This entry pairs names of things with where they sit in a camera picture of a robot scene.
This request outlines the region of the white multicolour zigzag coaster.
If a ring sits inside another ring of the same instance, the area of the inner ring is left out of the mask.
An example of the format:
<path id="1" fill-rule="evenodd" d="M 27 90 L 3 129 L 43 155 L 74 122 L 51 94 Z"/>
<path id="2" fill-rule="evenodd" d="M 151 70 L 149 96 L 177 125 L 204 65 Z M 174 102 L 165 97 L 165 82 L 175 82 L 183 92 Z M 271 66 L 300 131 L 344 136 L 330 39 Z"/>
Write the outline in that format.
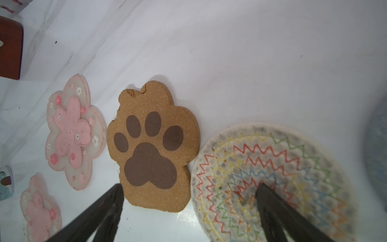
<path id="1" fill-rule="evenodd" d="M 255 193 L 265 184 L 336 242 L 356 241 L 357 202 L 339 163 L 283 126 L 230 127 L 193 162 L 191 199 L 212 242 L 264 242 Z"/>

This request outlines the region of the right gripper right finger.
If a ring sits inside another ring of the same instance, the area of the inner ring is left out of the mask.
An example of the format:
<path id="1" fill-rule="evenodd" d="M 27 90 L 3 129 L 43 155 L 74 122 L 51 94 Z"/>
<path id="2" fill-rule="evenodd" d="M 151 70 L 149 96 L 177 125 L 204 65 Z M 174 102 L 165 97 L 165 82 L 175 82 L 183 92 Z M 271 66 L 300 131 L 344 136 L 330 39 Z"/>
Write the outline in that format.
<path id="1" fill-rule="evenodd" d="M 295 242 L 332 241 L 266 184 L 258 186 L 255 198 L 261 225 L 268 242 L 288 241 L 284 231 L 287 231 Z"/>

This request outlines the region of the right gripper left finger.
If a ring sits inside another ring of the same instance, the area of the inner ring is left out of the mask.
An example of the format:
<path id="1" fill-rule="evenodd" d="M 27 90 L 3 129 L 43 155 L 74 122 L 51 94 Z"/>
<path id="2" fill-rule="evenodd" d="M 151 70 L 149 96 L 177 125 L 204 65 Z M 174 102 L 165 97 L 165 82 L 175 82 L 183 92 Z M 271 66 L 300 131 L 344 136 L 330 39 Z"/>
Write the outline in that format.
<path id="1" fill-rule="evenodd" d="M 94 242 L 113 242 L 123 211 L 124 191 L 115 184 L 82 214 L 56 233 L 50 242 L 86 242 L 95 234 Z"/>

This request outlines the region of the grey-blue woven round coaster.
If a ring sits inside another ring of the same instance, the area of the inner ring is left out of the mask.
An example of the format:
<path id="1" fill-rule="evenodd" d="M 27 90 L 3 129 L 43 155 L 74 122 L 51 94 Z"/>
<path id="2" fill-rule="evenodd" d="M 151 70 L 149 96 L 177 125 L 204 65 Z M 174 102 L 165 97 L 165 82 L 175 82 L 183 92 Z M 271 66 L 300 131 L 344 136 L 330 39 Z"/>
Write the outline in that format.
<path id="1" fill-rule="evenodd" d="M 371 113 L 364 134 L 364 164 L 370 183 L 387 210 L 387 98 Z"/>

